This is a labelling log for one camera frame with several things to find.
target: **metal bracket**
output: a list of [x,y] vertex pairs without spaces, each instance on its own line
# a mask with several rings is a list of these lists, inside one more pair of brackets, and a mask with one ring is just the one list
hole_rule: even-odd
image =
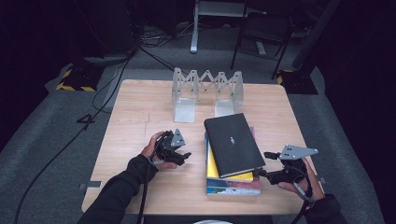
[[301,159],[302,157],[311,156],[317,153],[318,150],[316,148],[285,145],[279,155],[279,159],[286,161],[296,161],[298,159]]
[[[184,77],[180,68],[175,68],[172,86],[172,103],[174,106],[175,122],[194,122],[195,104],[199,98],[200,89],[205,92],[212,88],[216,88],[217,91],[215,117],[238,113],[239,107],[242,106],[244,99],[241,72],[235,72],[230,79],[227,79],[223,72],[219,72],[216,77],[213,77],[212,74],[206,70],[203,75],[199,77],[196,70],[191,70],[190,73]],[[221,97],[226,91],[228,94],[226,94],[225,97]]]
[[179,129],[175,130],[174,137],[172,138],[171,146],[172,147],[182,147],[185,146],[186,142],[184,141],[183,136],[180,133]]

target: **white foldable stand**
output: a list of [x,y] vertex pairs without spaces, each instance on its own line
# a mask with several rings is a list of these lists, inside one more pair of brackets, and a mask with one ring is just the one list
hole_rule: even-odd
[[201,77],[191,70],[184,77],[180,68],[175,68],[172,86],[172,103],[175,122],[194,122],[195,105],[199,91],[206,92],[216,88],[215,117],[231,115],[239,111],[244,101],[244,87],[241,72],[235,72],[227,79],[223,72],[213,77],[206,70]]

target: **person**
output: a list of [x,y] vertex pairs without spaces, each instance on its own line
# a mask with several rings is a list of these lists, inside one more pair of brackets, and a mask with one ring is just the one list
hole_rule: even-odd
[[[306,209],[304,212],[306,222],[323,224],[347,223],[343,214],[341,213],[341,205],[335,199],[335,196],[333,194],[324,194],[318,182],[318,178],[311,168],[311,165],[306,160],[306,158],[303,158],[303,162],[305,163],[306,171],[308,173],[308,179],[312,187],[313,199],[315,201],[313,207]],[[295,188],[291,183],[279,182],[277,186],[281,189],[296,193],[300,196],[300,198],[304,200],[303,196],[298,192],[297,188]],[[307,180],[303,179],[302,181],[300,181],[299,186],[306,191],[308,188]]]
[[[121,223],[127,206],[139,192],[140,185],[145,182],[147,177],[148,181],[150,181],[161,170],[177,168],[177,165],[172,162],[164,162],[147,169],[151,165],[149,156],[154,151],[155,143],[162,134],[163,132],[159,132],[152,135],[148,145],[143,148],[142,152],[128,162],[126,170],[107,181],[96,200],[81,216],[78,224]],[[341,214],[340,204],[334,195],[323,193],[306,159],[304,159],[304,163],[308,177],[311,180],[313,197],[316,201],[312,208],[304,212],[307,223],[347,223]],[[306,179],[302,180],[299,184],[306,190],[308,186]],[[281,189],[299,195],[299,192],[290,183],[280,182],[278,186]]]

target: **dark background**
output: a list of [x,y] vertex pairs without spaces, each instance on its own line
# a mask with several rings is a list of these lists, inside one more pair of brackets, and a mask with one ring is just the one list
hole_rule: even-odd
[[[155,8],[142,8],[141,4],[141,10],[129,11],[128,17],[123,1],[112,2],[113,10],[119,10],[121,18],[109,21],[123,22],[110,23],[120,25],[115,27],[119,33],[103,32],[101,37],[107,38],[111,48],[123,51],[132,45],[131,22],[142,24],[148,15],[155,15],[151,13]],[[177,8],[178,1],[161,2],[174,6],[170,7],[172,10]],[[109,29],[100,21],[103,17],[94,13],[100,12],[100,5],[91,1],[78,4],[91,15],[88,19],[99,35],[101,29]],[[324,76],[326,95],[375,185],[387,222],[393,217],[387,204],[395,200],[392,187],[396,182],[392,167],[396,149],[395,11],[396,3],[392,1],[342,1],[306,60]],[[137,12],[141,17],[134,18]],[[180,20],[177,17],[168,19],[177,23]],[[172,27],[164,29],[172,33]],[[47,96],[45,83],[57,77],[63,66],[68,63],[83,66],[82,57],[102,57],[108,52],[92,35],[73,1],[2,1],[0,32],[1,150]]]

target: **book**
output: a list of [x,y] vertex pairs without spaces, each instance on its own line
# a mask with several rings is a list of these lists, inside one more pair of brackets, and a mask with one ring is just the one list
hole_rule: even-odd
[[262,193],[258,176],[255,176],[254,180],[249,183],[207,179],[206,185],[207,195],[259,195]]
[[252,182],[207,179],[206,187],[212,189],[255,189],[261,191],[260,178],[255,176]]
[[206,189],[207,195],[259,195],[261,192],[256,189]]
[[265,165],[243,113],[206,119],[204,126],[220,178]]
[[[205,148],[206,148],[206,178],[220,179],[218,168],[215,163],[215,158],[213,158],[212,148],[210,147],[207,134],[205,134]],[[231,175],[222,179],[228,181],[251,182],[253,181],[253,173],[248,172],[240,175]]]

